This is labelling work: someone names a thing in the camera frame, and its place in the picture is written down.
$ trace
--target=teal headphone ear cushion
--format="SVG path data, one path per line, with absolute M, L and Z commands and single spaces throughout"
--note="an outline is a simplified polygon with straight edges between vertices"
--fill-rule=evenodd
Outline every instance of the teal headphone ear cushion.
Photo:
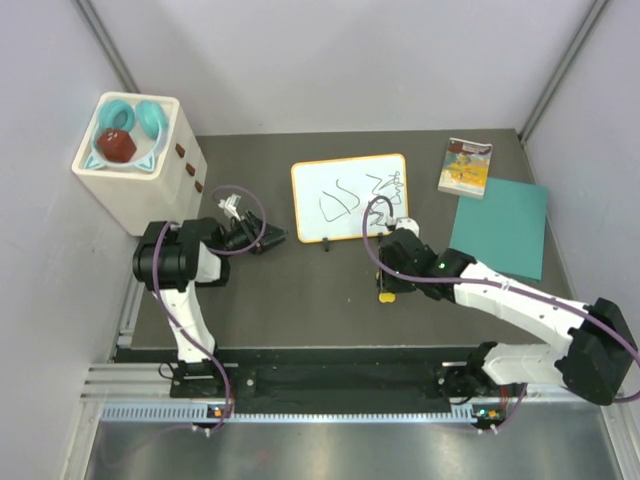
M 102 132 L 107 128 L 130 132 L 135 121 L 133 108 L 124 100 L 110 100 L 104 103 L 98 112 L 98 127 Z
M 136 116 L 144 133 L 151 138 L 157 138 L 160 129 L 169 126 L 167 116 L 158 102 L 143 100 L 136 105 Z

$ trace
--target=whiteboard yellow frame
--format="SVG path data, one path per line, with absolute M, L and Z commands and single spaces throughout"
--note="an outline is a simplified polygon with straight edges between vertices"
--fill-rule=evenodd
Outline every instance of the whiteboard yellow frame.
M 331 160 L 312 160 L 310 162 L 298 162 L 298 163 L 294 163 L 291 166 L 291 186 L 293 188 L 293 207 L 295 210 L 295 214 L 296 214 L 296 234 L 298 235 L 298 240 L 300 240 L 302 243 L 320 243 L 322 241 L 321 238 L 317 239 L 317 240 L 302 240 L 300 238 L 300 221 L 299 221 L 299 213 L 298 213 L 298 199 L 296 197 L 296 177 L 293 173 L 293 171 L 301 166 L 301 165 L 311 165 L 314 163 L 331 163 L 331 162 L 350 162 L 350 161 L 361 161 L 361 160 L 375 160 L 378 158 L 386 158 L 386 157 L 391 157 L 391 156 L 398 156 L 402 159 L 402 167 L 403 167 L 403 177 L 404 177 L 404 198 L 405 198 L 405 205 L 407 207 L 407 216 L 409 215 L 409 192 L 407 189 L 407 161 L 404 158 L 404 155 L 402 155 L 401 153 L 387 153 L 385 155 L 369 155 L 366 157 L 347 157 L 347 158 L 334 158 Z M 377 233 L 372 233 L 370 235 L 367 235 L 369 238 L 371 237 L 377 237 L 378 234 Z M 362 238 L 362 235 L 352 235 L 349 237 L 335 237 L 335 238 L 330 238 L 329 240 L 334 242 L 334 241 L 338 241 L 338 240 L 351 240 L 354 238 Z

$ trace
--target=yellow book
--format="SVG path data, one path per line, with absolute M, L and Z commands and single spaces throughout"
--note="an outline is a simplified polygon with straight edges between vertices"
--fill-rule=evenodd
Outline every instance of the yellow book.
M 438 190 L 482 198 L 489 177 L 493 145 L 450 138 Z

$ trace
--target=white storage box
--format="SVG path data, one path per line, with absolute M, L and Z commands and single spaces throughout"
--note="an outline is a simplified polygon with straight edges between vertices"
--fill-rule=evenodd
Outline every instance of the white storage box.
M 100 108 L 112 100 L 134 109 L 145 100 L 157 102 L 167 120 L 154 139 L 136 118 L 129 134 L 137 150 L 126 164 L 105 161 L 96 146 Z M 197 217 L 207 163 L 177 99 L 108 92 L 98 102 L 72 170 L 127 232 L 140 236 L 149 222 Z

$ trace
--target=red dice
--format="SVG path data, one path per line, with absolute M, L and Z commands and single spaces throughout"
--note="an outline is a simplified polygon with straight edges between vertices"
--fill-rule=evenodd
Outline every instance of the red dice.
M 136 153 L 136 144 L 129 132 L 117 128 L 107 128 L 98 138 L 98 147 L 104 158 L 116 163 L 127 163 Z

